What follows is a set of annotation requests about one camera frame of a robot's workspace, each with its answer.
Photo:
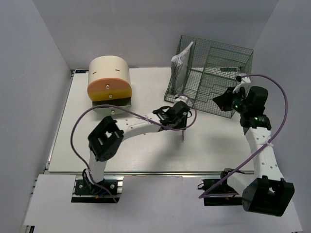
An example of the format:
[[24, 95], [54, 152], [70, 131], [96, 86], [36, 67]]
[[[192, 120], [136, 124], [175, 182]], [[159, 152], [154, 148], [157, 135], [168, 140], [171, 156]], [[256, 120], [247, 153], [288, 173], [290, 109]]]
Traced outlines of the cream round drawer box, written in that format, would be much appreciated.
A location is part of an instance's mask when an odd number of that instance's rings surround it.
[[114, 55], [100, 56], [89, 64], [87, 94], [92, 106], [110, 104], [94, 111], [102, 115], [119, 115], [132, 106], [132, 86], [127, 62]]

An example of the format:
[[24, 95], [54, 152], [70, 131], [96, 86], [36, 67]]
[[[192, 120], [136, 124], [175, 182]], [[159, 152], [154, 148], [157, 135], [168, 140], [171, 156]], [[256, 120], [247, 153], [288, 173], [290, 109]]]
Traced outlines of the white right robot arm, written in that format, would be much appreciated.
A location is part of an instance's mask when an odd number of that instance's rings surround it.
[[276, 162], [271, 139], [271, 123], [264, 114], [268, 91], [253, 86], [246, 92], [243, 87], [229, 87], [213, 101], [222, 111], [234, 110], [240, 114], [240, 125], [249, 144], [254, 166], [254, 177], [240, 171], [227, 170], [219, 181], [224, 193], [235, 190], [242, 198], [245, 211], [282, 216], [294, 195], [294, 185], [285, 181]]

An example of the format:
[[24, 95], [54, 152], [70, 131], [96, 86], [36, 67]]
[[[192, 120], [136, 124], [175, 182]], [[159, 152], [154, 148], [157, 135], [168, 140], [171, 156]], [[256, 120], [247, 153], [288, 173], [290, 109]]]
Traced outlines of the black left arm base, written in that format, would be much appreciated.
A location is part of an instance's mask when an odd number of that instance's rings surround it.
[[96, 186], [90, 186], [83, 178], [76, 179], [71, 197], [71, 203], [111, 203], [116, 204], [121, 197], [123, 181], [120, 179], [106, 179], [100, 182], [113, 196], [106, 190]]

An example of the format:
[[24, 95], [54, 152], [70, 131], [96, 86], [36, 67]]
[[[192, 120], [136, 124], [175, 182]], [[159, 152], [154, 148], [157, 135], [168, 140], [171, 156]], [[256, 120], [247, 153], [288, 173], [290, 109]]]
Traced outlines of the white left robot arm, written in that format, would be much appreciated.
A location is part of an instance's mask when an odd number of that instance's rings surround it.
[[85, 177], [86, 188], [93, 194], [102, 190], [106, 163], [116, 153], [121, 142], [138, 135], [181, 129], [187, 125], [190, 107], [178, 100], [172, 107], [164, 106], [152, 113], [139, 117], [114, 120], [105, 117], [88, 136], [90, 160]]

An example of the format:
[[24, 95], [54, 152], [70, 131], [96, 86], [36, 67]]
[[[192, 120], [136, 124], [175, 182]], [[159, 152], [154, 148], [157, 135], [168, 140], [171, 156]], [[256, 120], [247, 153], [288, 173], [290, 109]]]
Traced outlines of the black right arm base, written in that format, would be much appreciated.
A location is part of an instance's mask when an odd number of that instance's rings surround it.
[[[219, 179], [204, 179], [198, 184], [197, 188], [201, 191], [207, 191]], [[236, 194], [235, 190], [226, 183], [221, 183], [209, 192], [210, 197], [204, 198], [204, 206], [242, 206], [242, 198]]]

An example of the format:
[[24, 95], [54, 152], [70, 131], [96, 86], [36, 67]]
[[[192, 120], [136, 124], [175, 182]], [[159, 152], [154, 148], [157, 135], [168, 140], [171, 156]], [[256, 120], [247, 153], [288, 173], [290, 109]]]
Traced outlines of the grey white manual booklet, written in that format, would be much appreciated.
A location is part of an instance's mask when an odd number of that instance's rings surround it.
[[177, 94], [181, 92], [187, 73], [190, 52], [192, 50], [193, 41], [182, 50], [179, 54], [171, 59], [171, 93]]

